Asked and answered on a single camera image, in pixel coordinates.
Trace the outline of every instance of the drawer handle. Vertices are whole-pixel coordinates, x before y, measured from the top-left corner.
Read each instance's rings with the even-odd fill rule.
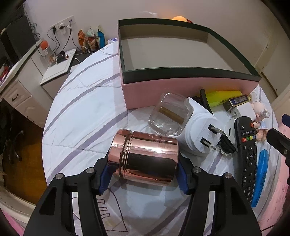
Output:
[[[12,102],[14,102],[14,101],[15,101],[15,99],[18,97],[18,95],[19,95],[19,94],[17,94],[15,98],[12,98],[12,99],[11,99],[11,100],[12,100]]]

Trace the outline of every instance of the yellow container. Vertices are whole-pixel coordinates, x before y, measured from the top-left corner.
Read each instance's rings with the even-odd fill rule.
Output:
[[[241,96],[242,93],[239,90],[234,91],[216,91],[206,93],[206,98],[210,107],[215,107],[217,105],[223,104],[226,100],[234,97]]]

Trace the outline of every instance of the blue object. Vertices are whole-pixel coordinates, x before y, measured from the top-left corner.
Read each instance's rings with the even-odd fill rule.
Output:
[[[103,34],[102,31],[98,30],[98,37],[100,38],[100,48],[105,47],[106,42],[105,42],[105,35]]]
[[[287,114],[282,115],[282,123],[290,128],[290,116]]]
[[[185,170],[183,169],[180,162],[177,163],[176,173],[175,173],[179,189],[187,195],[189,188],[187,185],[187,177]]]
[[[116,172],[116,170],[117,168],[112,165],[110,166],[106,165],[106,167],[103,169],[99,187],[99,192],[101,194],[103,194],[103,192],[108,189],[112,175],[114,172]]]
[[[259,163],[257,166],[257,177],[251,207],[256,207],[260,199],[268,170],[268,161],[269,161],[268,151],[263,149],[259,155]]]

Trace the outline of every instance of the stuffed toy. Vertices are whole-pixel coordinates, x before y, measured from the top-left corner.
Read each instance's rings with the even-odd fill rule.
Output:
[[[261,102],[254,102],[251,104],[252,108],[256,114],[256,119],[254,120],[254,128],[257,129],[256,139],[260,142],[264,142],[267,138],[268,128],[266,127],[264,118],[270,117],[270,112],[266,109],[265,105]]]

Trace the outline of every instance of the cabinet drawer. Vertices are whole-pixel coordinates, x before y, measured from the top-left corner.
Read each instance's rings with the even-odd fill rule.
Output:
[[[18,105],[15,109],[39,127],[44,127],[48,111],[45,110],[32,96]]]
[[[7,101],[11,106],[17,107],[20,103],[29,98],[31,94],[24,88],[24,86],[16,81],[11,84],[7,88],[7,92],[5,91],[3,94],[3,98]]]

